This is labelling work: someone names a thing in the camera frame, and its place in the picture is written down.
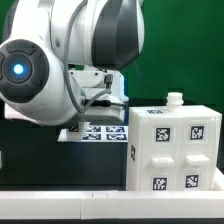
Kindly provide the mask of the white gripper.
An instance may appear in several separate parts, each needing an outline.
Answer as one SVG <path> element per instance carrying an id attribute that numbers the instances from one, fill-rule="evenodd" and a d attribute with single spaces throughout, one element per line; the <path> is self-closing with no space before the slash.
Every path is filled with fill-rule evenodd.
<path id="1" fill-rule="evenodd" d="M 81 120 L 90 123 L 122 123 L 126 101 L 111 89 L 85 88 L 86 98 Z"/>

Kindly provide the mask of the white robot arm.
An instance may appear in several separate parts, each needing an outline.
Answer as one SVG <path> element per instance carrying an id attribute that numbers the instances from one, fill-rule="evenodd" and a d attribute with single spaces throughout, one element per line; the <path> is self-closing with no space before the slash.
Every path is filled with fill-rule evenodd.
<path id="1" fill-rule="evenodd" d="M 120 123 L 121 70 L 144 43 L 144 0 L 15 0 L 0 44 L 8 119 L 42 126 Z"/>

